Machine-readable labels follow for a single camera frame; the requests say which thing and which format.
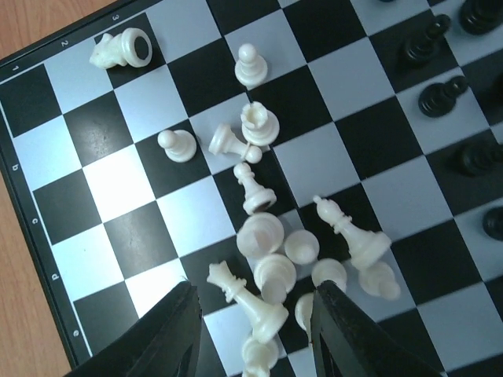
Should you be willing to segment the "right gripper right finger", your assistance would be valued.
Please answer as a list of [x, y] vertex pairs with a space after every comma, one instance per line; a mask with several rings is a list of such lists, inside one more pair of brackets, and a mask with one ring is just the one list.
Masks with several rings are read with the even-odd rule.
[[314, 292], [310, 319], [317, 376], [439, 376], [395, 342], [331, 280]]

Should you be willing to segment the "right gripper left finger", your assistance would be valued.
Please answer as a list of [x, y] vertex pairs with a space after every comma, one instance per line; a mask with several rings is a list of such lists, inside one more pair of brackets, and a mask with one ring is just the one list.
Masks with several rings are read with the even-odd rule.
[[68, 374], [78, 376], [194, 376], [202, 310], [197, 289], [176, 285], [110, 346]]

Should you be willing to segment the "black magnetic chess board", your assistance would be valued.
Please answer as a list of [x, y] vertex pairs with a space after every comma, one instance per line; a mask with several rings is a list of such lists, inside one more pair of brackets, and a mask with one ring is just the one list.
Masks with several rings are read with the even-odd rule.
[[[457, 171], [459, 148], [502, 141], [502, 30], [470, 35], [459, 1], [120, 1], [1, 62], [1, 167], [71, 366], [120, 337], [177, 283], [203, 311], [199, 376], [238, 376], [251, 330], [207, 283], [226, 261], [256, 292], [236, 245], [247, 219], [236, 154], [207, 149], [221, 123], [240, 133], [258, 101], [280, 123], [251, 166], [273, 189], [286, 233], [305, 229], [347, 271], [347, 295], [396, 342], [448, 376], [502, 373], [502, 244], [483, 216], [502, 205], [502, 169]], [[402, 53], [435, 16], [451, 19], [426, 64]], [[104, 33], [143, 30], [142, 68], [89, 62]], [[248, 89], [238, 50], [268, 66]], [[448, 114], [422, 90], [462, 75]], [[186, 130], [195, 156], [170, 160], [163, 130]], [[335, 201], [391, 246], [365, 270], [317, 213]]]

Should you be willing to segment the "white rook piece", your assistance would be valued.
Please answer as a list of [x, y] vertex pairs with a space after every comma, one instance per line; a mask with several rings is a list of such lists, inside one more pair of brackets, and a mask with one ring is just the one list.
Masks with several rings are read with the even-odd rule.
[[240, 114], [245, 140], [259, 147], [271, 145], [278, 137], [278, 118], [258, 101], [246, 104]]

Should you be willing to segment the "white pawn piece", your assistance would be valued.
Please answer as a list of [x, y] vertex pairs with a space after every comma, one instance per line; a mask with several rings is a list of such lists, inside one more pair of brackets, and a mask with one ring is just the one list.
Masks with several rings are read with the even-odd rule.
[[255, 46], [251, 43], [245, 43], [238, 50], [234, 73], [239, 83], [252, 89], [265, 80], [268, 66]]

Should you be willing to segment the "white knight piece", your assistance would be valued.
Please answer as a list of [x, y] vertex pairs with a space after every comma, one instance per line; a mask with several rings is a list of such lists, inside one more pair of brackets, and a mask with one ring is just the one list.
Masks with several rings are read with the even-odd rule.
[[[142, 39], [147, 45], [147, 55], [144, 58], [138, 55], [134, 47], [138, 39]], [[142, 68], [151, 62], [152, 53], [149, 36], [139, 28], [128, 27], [115, 36], [104, 33], [100, 42], [94, 47], [89, 62], [101, 69], [113, 68], [116, 65]]]

